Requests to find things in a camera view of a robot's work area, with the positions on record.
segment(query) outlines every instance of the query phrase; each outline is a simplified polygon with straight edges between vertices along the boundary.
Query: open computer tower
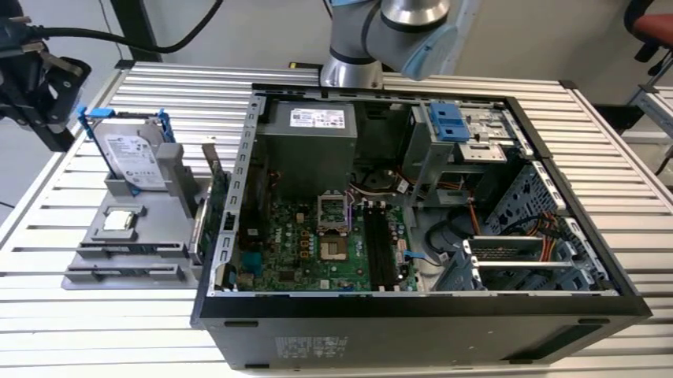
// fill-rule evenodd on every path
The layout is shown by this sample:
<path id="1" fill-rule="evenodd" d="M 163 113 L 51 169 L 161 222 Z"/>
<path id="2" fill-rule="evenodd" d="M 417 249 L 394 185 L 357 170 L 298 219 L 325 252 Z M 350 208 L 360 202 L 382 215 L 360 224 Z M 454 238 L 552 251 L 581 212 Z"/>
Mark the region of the open computer tower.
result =
<path id="1" fill-rule="evenodd" d="M 233 369 L 547 364 L 651 316 L 515 98 L 253 89 L 193 315 Z"/>

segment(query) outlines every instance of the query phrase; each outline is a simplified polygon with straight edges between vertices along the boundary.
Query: power supply label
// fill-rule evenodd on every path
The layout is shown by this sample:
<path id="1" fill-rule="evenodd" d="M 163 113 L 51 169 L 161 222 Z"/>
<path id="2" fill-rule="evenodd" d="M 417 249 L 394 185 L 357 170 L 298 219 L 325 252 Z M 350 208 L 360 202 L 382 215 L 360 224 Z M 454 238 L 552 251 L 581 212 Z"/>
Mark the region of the power supply label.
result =
<path id="1" fill-rule="evenodd" d="M 349 337 L 277 337 L 275 349 L 280 358 L 342 358 Z"/>
<path id="2" fill-rule="evenodd" d="M 141 136 L 107 134 L 106 143 L 126 181 L 146 190 L 166 189 L 151 145 Z"/>
<path id="3" fill-rule="evenodd" d="M 344 110 L 293 109 L 290 127 L 293 128 L 346 128 Z"/>

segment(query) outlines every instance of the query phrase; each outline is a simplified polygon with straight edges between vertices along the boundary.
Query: ram slot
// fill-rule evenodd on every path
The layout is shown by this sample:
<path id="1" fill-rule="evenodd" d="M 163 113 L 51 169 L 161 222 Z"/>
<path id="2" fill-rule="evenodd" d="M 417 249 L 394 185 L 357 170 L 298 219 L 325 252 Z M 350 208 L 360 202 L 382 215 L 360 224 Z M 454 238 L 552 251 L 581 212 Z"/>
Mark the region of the ram slot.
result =
<path id="1" fill-rule="evenodd" d="M 385 208 L 365 208 L 364 222 L 372 290 L 378 291 L 381 287 L 385 290 L 393 290 L 396 285 L 396 268 Z"/>

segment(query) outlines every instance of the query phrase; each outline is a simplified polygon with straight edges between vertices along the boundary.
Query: slotted aluminum platform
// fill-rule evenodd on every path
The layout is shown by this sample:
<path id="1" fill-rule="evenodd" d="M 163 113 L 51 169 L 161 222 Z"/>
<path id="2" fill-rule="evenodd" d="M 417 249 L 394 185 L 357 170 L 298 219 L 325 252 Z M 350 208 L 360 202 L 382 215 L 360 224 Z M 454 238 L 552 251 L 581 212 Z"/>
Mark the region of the slotted aluminum platform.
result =
<path id="1" fill-rule="evenodd" d="M 250 84 L 316 85 L 313 70 L 213 69 L 137 64 L 121 70 L 93 106 L 154 112 L 166 107 L 186 163 L 206 173 L 198 143 L 217 137 L 233 166 Z M 386 75 L 390 90 L 519 98 L 603 236 L 647 296 L 655 316 L 548 368 L 441 368 L 286 375 L 470 375 L 623 378 L 673 375 L 673 198 L 579 91 L 553 81 Z M 227 374 L 207 332 L 190 329 L 193 290 L 65 291 L 62 272 L 106 194 L 106 166 L 78 139 L 50 161 L 0 228 L 3 376 L 219 376 Z"/>
<path id="2" fill-rule="evenodd" d="M 673 138 L 673 87 L 641 86 L 636 96 L 636 105 L 643 109 L 645 115 L 660 126 L 659 132 L 632 132 L 627 137 L 637 139 L 640 143 L 671 143 Z"/>

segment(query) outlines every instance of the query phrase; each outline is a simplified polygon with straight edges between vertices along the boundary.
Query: motherboard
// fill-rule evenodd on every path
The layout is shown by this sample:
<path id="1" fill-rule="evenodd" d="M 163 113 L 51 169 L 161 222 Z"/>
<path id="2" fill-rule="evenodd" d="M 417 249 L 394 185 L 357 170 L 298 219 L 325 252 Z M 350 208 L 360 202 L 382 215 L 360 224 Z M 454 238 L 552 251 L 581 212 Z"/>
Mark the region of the motherboard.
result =
<path id="1" fill-rule="evenodd" d="M 239 290 L 377 291 L 385 285 L 416 291 L 401 208 L 348 204 L 341 194 L 321 197 L 273 202 L 265 246 L 242 255 Z M 382 217 L 373 219 L 374 213 Z"/>

